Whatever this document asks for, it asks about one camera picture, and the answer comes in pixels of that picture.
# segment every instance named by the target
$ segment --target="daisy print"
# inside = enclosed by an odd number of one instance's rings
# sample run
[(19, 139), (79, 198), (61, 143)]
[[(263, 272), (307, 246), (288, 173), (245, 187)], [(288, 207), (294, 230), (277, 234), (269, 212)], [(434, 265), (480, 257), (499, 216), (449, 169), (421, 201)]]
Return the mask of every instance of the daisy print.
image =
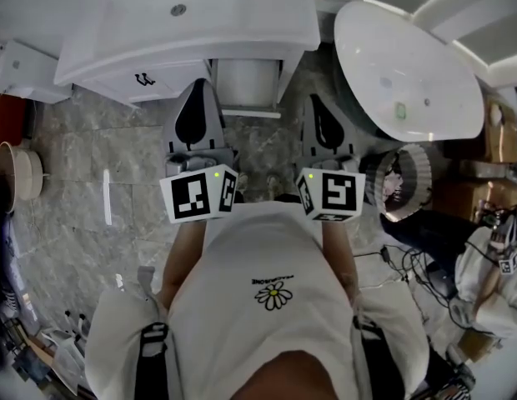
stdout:
[(280, 310), (293, 296), (289, 290), (283, 289), (283, 285), (283, 282), (269, 284), (258, 291), (255, 299), (258, 303), (263, 303), (268, 311), (273, 311), (275, 308)]

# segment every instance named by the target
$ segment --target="person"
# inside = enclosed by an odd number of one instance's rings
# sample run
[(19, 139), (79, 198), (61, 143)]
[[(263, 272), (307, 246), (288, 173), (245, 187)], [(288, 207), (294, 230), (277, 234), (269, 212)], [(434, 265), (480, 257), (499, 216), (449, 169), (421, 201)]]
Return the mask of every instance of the person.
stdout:
[(310, 222), (281, 197), (182, 224), (156, 295), (139, 271), (140, 289), (101, 296), (86, 351), (98, 398), (414, 392), (429, 347), (406, 283), (359, 288), (345, 226)]
[(490, 261), (493, 230), (426, 210), (397, 223), (381, 216), (381, 223), (396, 240), (428, 253), (454, 280), (457, 296), (450, 309), (463, 325), (476, 323), (499, 338), (517, 338), (517, 268), (501, 275), (498, 263)]

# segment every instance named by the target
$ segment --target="drawer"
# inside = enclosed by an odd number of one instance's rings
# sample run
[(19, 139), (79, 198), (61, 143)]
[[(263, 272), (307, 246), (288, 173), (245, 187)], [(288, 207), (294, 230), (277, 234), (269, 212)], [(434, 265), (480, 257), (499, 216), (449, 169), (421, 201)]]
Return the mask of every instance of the drawer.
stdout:
[(175, 98), (198, 78), (210, 79), (205, 61), (156, 65), (130, 72), (114, 72), (95, 80), (112, 89), (125, 101), (139, 103), (154, 99)]

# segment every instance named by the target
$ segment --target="marble floor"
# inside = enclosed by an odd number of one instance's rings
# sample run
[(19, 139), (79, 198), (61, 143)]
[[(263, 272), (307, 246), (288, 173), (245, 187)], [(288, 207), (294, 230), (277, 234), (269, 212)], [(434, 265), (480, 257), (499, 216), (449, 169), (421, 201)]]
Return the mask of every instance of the marble floor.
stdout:
[[(224, 134), (240, 153), (239, 170), (249, 175), (249, 202), (267, 197), (266, 178), (277, 174), (294, 190), (294, 161), (301, 154), (299, 109), (312, 91), (334, 96), (329, 48), (307, 53), (281, 102), (278, 119), (226, 117)], [(153, 265), (160, 286), (163, 265), (178, 227), (168, 221), (158, 180), (163, 178), (162, 125), (171, 100), (125, 107), (80, 87), (73, 97), (40, 105), (30, 147), (42, 159), (40, 197), (19, 202), (12, 219), (17, 265), (40, 323), (61, 327), (70, 309), (91, 317), (98, 296), (115, 288), (117, 275), (134, 279), (139, 265)], [(349, 132), (355, 153), (398, 146)], [(103, 171), (110, 172), (112, 225), (103, 213)], [(379, 250), (389, 241), (375, 210), (346, 224), (355, 252)], [(393, 278), (379, 257), (359, 259), (363, 285)]]

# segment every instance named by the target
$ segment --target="drawer handle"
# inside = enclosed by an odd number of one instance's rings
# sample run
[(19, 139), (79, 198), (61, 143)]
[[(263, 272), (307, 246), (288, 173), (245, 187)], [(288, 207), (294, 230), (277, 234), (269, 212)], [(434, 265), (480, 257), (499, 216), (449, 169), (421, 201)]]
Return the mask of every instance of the drawer handle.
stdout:
[(142, 86), (152, 86), (156, 83), (154, 80), (151, 80), (145, 72), (142, 72), (143, 80), (140, 79), (140, 74), (134, 75), (136, 77), (136, 81), (140, 83)]

